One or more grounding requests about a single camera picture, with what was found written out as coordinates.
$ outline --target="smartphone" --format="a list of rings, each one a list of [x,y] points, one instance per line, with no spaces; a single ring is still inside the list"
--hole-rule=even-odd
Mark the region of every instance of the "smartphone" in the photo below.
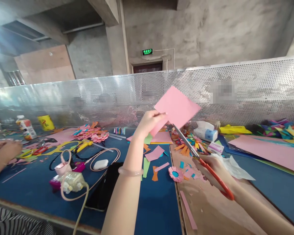
[[[118,180],[118,169],[123,166],[123,163],[112,163],[107,173],[98,183],[91,196],[87,199],[85,208],[104,212],[107,210],[114,186]]]

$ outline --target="white paper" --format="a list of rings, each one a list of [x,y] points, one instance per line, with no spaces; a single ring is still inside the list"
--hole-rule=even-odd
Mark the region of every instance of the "white paper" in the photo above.
[[[231,174],[231,176],[237,179],[246,179],[246,180],[255,180],[250,174],[247,173],[246,170],[240,168],[238,163],[234,160],[231,155],[229,158],[223,158],[218,154],[212,153],[210,156],[216,157],[220,160],[222,165],[227,169],[227,171]]]

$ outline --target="green paper strip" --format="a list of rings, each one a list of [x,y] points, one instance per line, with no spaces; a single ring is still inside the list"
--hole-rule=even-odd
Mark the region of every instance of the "green paper strip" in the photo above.
[[[143,173],[143,178],[147,178],[147,172],[149,168],[150,162],[147,160],[147,158],[144,157],[144,173]]]
[[[264,161],[264,160],[259,160],[259,159],[255,159],[255,160],[257,160],[257,161],[259,161],[259,162],[262,162],[262,163],[264,163],[264,164],[267,164],[267,165],[269,165],[269,166],[275,167],[275,168],[277,168],[277,169],[279,169],[279,170],[282,170],[282,171],[284,171],[284,172],[286,172],[286,173],[289,173],[289,174],[291,174],[291,175],[294,175],[294,171],[292,171],[292,170],[290,170],[290,169],[288,169],[288,168],[286,168],[286,167],[284,167],[284,166],[281,166],[281,165],[279,165],[279,164],[276,164],[276,163],[273,163],[273,162]]]
[[[149,133],[148,136],[144,139],[144,144],[150,144],[153,136]]]

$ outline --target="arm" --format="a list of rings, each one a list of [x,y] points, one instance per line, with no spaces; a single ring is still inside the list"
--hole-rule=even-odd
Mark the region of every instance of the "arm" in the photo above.
[[[123,164],[123,169],[139,172],[143,161],[144,139],[165,117],[157,111],[147,111],[138,125]],[[114,187],[101,234],[134,234],[141,176],[120,174]]]
[[[216,174],[223,180],[228,188],[234,194],[234,200],[248,213],[248,215],[268,234],[289,234],[294,235],[294,226],[279,217],[276,213],[255,199],[245,189],[243,189],[223,167],[220,161],[215,157],[200,156],[208,163]],[[205,175],[206,179],[219,190],[223,190],[221,185],[202,167],[198,160],[193,159],[196,167]]]
[[[19,141],[0,141],[0,172],[21,151],[22,144]]]

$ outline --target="person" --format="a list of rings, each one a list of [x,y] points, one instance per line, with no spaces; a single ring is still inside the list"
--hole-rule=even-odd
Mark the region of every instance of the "person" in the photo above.
[[[144,139],[156,124],[166,118],[166,114],[157,111],[147,111],[140,121],[131,140],[126,159],[114,187],[107,209],[102,235],[134,234],[140,191],[140,174],[143,160]],[[279,217],[276,213],[256,200],[244,190],[223,167],[217,158],[201,156],[215,173],[233,192],[235,201],[250,215],[250,217],[269,235],[294,235],[294,226]],[[215,178],[201,166],[198,160],[193,159],[196,167],[210,183],[223,190]]]
[[[20,141],[0,141],[0,172],[22,151]],[[54,235],[53,227],[0,207],[0,235]]]

